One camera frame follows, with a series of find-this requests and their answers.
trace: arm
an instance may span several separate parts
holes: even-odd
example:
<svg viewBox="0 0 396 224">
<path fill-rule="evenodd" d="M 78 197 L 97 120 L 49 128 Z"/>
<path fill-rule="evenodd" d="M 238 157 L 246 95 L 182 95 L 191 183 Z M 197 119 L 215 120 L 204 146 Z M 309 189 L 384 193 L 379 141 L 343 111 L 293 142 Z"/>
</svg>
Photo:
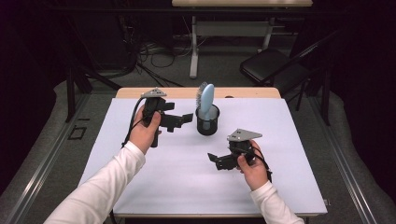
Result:
<svg viewBox="0 0 396 224">
<path fill-rule="evenodd" d="M 253 140 L 250 143 L 257 150 L 260 147 Z M 276 188 L 268 181 L 264 164 L 259 160 L 249 165 L 244 156 L 238 157 L 238 164 L 241 173 L 244 174 L 247 184 L 252 190 L 250 196 L 253 202 L 262 211 L 262 216 L 268 224 L 304 223 L 304 221 L 294 215 L 285 202 L 277 194 Z"/>
<path fill-rule="evenodd" d="M 143 107 L 137 112 L 134 123 L 142 119 L 142 111 Z M 69 194 L 45 223 L 103 223 L 126 186 L 145 163 L 145 154 L 160 121 L 161 116 L 156 112 L 147 128 L 139 122 L 119 154 Z"/>
</svg>

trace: chair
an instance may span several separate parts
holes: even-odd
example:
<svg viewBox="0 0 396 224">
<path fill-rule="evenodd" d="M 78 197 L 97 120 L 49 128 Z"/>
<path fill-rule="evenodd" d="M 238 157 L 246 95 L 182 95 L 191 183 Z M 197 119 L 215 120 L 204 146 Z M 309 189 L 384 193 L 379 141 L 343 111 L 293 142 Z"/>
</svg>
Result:
<svg viewBox="0 0 396 224">
<path fill-rule="evenodd" d="M 265 49 L 241 62 L 239 71 L 255 82 L 255 86 L 276 87 L 282 97 L 301 85 L 300 91 L 288 100 L 289 102 L 298 95 L 296 110 L 299 110 L 307 80 L 331 67 L 331 60 L 328 60 L 320 66 L 308 69 L 302 66 L 302 60 L 312 52 L 326 46 L 338 33 L 335 31 L 327 35 L 292 58 L 277 49 Z"/>
</svg>

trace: forearm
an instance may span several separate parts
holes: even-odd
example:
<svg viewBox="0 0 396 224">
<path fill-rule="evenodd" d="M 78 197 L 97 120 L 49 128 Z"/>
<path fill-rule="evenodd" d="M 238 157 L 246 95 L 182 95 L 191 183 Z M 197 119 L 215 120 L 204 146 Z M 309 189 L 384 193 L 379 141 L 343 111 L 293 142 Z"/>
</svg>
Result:
<svg viewBox="0 0 396 224">
<path fill-rule="evenodd" d="M 103 223 L 145 161 L 140 149 L 128 142 L 105 167 L 67 196 L 46 223 Z"/>
<path fill-rule="evenodd" d="M 285 202 L 277 194 L 276 188 L 268 181 L 250 193 L 253 202 L 261 209 L 265 222 L 268 224 L 297 224 L 304 221 L 295 216 Z"/>
</svg>

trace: desk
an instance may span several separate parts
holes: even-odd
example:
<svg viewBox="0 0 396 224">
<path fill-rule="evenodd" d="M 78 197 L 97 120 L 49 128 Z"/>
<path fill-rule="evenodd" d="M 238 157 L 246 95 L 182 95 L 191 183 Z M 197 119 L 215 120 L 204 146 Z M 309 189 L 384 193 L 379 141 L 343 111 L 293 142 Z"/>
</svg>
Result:
<svg viewBox="0 0 396 224">
<path fill-rule="evenodd" d="M 311 7 L 311 0 L 173 0 L 174 7 Z M 197 21 L 192 16 L 192 55 L 190 78 L 198 73 L 198 35 L 213 36 L 264 36 L 262 49 L 267 49 L 274 19 L 269 21 Z"/>
<path fill-rule="evenodd" d="M 120 150 L 137 98 L 152 88 L 120 89 L 107 111 L 80 184 Z M 161 88 L 167 114 L 195 110 L 196 88 Z M 262 133 L 256 141 L 274 172 L 279 194 L 299 216 L 327 213 L 289 109 L 274 88 L 216 88 L 218 131 L 198 134 L 196 117 L 173 133 L 163 130 L 158 147 L 114 207 L 120 217 L 260 217 L 244 177 L 237 170 L 218 171 L 207 153 L 230 154 L 227 135 L 237 128 Z"/>
</svg>

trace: silver bracket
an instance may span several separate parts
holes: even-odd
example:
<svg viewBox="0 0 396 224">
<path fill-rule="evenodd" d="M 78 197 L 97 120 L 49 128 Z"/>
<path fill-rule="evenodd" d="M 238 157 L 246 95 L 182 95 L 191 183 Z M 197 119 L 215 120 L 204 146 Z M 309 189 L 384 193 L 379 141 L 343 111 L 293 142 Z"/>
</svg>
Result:
<svg viewBox="0 0 396 224">
<path fill-rule="evenodd" d="M 166 96 L 166 93 L 158 89 L 158 87 L 156 87 L 151 91 L 147 91 L 141 94 L 142 98 L 161 97 L 161 96 Z"/>
<path fill-rule="evenodd" d="M 243 129 L 237 129 L 231 135 L 228 135 L 227 140 L 233 142 L 242 142 L 253 138 L 262 137 L 260 133 L 254 133 Z"/>
</svg>

